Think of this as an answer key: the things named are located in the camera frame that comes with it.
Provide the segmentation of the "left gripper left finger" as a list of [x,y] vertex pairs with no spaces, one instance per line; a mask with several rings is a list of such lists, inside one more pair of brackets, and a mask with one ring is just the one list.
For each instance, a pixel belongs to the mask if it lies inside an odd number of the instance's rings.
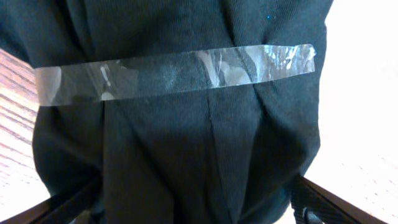
[[94,177],[84,184],[51,196],[24,212],[1,221],[1,224],[71,223],[93,206],[100,191],[101,177]]

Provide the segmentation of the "black cloth bundle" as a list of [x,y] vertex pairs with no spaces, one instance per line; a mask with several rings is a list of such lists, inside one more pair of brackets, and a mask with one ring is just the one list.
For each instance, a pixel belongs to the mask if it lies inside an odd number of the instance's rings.
[[274,223],[320,147],[331,1],[2,1],[36,69],[51,195],[98,176],[99,223]]

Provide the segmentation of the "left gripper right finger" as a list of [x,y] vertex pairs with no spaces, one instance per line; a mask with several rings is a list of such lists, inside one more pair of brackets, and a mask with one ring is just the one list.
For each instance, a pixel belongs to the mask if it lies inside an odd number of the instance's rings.
[[291,188],[297,224],[386,224],[300,175]]

